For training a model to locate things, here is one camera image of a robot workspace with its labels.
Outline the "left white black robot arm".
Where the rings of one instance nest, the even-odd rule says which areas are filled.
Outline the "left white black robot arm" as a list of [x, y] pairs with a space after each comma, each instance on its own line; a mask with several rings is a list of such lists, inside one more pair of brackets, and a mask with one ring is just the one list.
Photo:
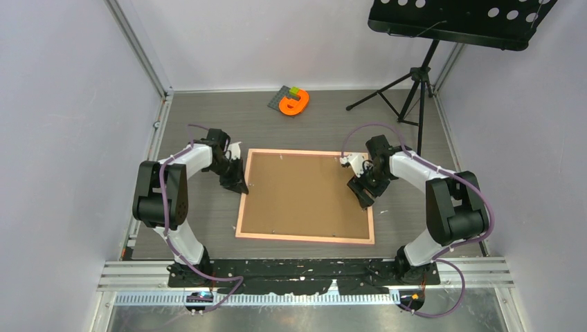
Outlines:
[[139, 165], [132, 214], [160, 235], [172, 251], [172, 275], [185, 275], [195, 286], [205, 286], [216, 277], [206, 247], [187, 221], [188, 180], [199, 172], [218, 175], [219, 184], [226, 190], [249, 192], [240, 143], [232, 142], [221, 129], [209, 129], [205, 138], [191, 140], [176, 154]]

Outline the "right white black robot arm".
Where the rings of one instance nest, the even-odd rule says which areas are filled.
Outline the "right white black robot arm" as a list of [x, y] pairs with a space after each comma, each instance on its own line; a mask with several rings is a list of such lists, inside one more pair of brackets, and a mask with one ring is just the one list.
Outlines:
[[406, 146], [393, 147], [384, 135], [365, 144], [366, 156], [342, 154], [342, 167], [352, 169], [347, 182], [362, 209], [371, 207], [389, 184], [403, 179], [425, 195], [425, 230], [402, 246], [394, 258], [395, 278], [412, 284], [423, 278], [436, 258], [452, 245], [489, 230], [487, 208], [471, 172], [453, 172], [421, 158]]

